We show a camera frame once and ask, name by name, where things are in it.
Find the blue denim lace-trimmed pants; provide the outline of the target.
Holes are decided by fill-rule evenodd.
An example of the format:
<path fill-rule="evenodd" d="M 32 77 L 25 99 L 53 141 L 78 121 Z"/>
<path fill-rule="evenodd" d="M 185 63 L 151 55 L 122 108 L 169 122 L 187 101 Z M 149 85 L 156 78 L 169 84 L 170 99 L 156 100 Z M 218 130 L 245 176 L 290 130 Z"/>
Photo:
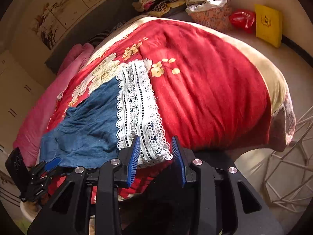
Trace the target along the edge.
<path fill-rule="evenodd" d="M 134 60 L 106 83 L 91 90 L 77 107 L 41 140 L 40 161 L 60 158 L 60 166 L 98 168 L 141 138 L 138 167 L 173 158 L 148 69 L 151 60 Z"/>

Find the pink blanket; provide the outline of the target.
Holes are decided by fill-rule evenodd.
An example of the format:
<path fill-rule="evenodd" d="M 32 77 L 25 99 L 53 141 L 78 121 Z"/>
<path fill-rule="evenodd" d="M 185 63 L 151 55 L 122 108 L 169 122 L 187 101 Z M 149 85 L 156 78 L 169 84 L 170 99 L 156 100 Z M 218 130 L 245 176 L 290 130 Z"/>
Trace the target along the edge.
<path fill-rule="evenodd" d="M 40 141 L 55 110 L 58 95 L 89 60 L 93 50 L 93 45 L 89 43 L 74 45 L 64 58 L 55 80 L 28 112 L 13 142 L 13 147 L 19 148 L 27 167 L 36 164 Z"/>

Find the cream wardrobe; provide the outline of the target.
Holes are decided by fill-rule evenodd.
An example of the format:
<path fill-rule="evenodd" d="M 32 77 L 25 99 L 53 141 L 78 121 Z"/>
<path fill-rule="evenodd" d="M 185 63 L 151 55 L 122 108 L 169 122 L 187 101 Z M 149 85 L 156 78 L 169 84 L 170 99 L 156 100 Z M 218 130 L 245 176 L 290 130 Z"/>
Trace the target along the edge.
<path fill-rule="evenodd" d="M 1 152 L 13 149 L 20 126 L 45 89 L 14 59 L 1 53 Z"/>

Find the red floral quilt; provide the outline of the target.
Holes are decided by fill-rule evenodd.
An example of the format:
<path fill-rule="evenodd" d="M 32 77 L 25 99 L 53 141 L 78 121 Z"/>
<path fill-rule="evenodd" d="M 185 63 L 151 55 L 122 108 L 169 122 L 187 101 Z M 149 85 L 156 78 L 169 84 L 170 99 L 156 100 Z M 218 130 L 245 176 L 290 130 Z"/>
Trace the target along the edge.
<path fill-rule="evenodd" d="M 141 25 L 79 71 L 57 101 L 46 133 L 94 87 L 113 79 L 129 62 L 145 59 L 152 61 L 148 77 L 169 144 L 173 136 L 195 151 L 268 143 L 271 100 L 258 69 L 221 38 L 161 20 Z M 119 191 L 120 198 L 143 193 L 172 159 L 145 168 L 137 165 L 133 184 Z"/>

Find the striped dark pillow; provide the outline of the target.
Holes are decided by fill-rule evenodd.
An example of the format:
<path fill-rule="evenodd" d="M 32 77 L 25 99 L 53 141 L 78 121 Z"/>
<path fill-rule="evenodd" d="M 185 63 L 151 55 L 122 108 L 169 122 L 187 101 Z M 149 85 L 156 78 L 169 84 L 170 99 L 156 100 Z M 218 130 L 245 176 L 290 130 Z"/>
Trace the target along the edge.
<path fill-rule="evenodd" d="M 121 28 L 125 23 L 126 23 L 126 21 L 119 22 L 113 28 L 106 29 L 106 30 L 102 31 L 101 33 L 96 34 L 95 36 L 91 37 L 87 41 L 87 43 L 91 44 L 94 48 L 97 47 L 97 45 L 99 45 L 102 41 L 104 41 L 115 30 Z"/>

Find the dark green headboard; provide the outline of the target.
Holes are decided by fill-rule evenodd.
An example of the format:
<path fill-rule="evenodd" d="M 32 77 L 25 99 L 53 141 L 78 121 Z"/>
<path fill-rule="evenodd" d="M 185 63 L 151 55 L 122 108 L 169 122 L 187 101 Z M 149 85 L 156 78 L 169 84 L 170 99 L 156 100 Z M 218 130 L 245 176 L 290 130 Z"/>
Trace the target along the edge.
<path fill-rule="evenodd" d="M 132 6 L 134 0 L 106 0 L 89 12 L 61 38 L 45 65 L 56 74 L 69 50 L 76 44 L 85 44 L 92 37 L 111 30 L 118 23 L 127 22 L 138 12 Z"/>

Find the red plastic bag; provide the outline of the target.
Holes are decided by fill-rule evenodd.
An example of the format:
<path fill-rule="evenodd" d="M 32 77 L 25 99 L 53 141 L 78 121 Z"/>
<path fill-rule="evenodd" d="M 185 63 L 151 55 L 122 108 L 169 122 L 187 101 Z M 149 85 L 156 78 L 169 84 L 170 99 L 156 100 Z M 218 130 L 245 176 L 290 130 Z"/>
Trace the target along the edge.
<path fill-rule="evenodd" d="M 246 33 L 256 33 L 256 14 L 255 12 L 238 9 L 231 13 L 229 16 L 231 25 L 236 28 L 243 30 Z"/>

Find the floral fabric bag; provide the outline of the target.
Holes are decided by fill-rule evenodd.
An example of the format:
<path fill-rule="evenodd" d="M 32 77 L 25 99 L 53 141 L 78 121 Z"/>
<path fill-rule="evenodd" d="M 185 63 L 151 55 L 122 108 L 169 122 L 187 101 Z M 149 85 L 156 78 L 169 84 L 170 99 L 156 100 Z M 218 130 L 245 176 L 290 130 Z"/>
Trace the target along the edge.
<path fill-rule="evenodd" d="M 232 29 L 229 16 L 232 13 L 231 0 L 206 0 L 186 8 L 187 14 L 197 24 L 220 32 Z"/>

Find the yellow box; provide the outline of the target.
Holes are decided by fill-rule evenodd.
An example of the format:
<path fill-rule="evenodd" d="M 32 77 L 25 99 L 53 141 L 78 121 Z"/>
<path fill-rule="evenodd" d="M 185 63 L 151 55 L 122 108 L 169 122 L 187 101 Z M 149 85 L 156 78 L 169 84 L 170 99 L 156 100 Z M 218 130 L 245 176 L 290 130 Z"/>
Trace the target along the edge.
<path fill-rule="evenodd" d="M 255 4 L 255 13 L 256 37 L 279 48 L 282 41 L 282 12 L 268 6 Z"/>

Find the stack of folded clothes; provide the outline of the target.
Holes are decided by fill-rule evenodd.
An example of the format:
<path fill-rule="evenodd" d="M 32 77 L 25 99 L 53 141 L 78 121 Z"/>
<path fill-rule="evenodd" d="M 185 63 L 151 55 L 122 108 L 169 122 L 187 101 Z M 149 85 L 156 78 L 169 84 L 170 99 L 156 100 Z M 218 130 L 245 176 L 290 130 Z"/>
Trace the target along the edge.
<path fill-rule="evenodd" d="M 186 8 L 185 0 L 135 0 L 133 8 L 148 16 L 166 18 L 182 12 Z"/>

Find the floral wall picture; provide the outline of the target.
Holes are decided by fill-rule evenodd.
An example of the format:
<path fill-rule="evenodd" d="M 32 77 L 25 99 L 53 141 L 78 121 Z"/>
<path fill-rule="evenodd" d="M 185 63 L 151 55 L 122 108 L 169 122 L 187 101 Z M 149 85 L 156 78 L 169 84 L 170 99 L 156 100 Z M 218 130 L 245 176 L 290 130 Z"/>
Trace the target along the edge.
<path fill-rule="evenodd" d="M 40 41 L 52 50 L 60 38 L 89 10 L 104 0 L 43 0 L 30 24 Z"/>

